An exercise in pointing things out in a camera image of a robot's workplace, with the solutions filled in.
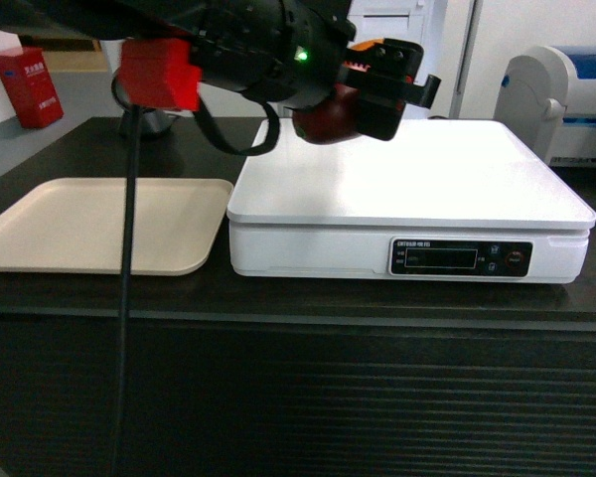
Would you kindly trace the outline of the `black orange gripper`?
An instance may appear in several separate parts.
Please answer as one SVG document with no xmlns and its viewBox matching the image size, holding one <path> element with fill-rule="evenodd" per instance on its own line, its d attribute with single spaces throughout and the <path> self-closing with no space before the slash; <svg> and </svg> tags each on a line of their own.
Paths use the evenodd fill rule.
<svg viewBox="0 0 596 477">
<path fill-rule="evenodd" d="M 357 132 L 374 139 L 392 139 L 409 105 L 430 108 L 441 79 L 415 79 L 424 57 L 422 46 L 384 38 L 347 48 L 339 83 L 359 92 Z"/>
</svg>

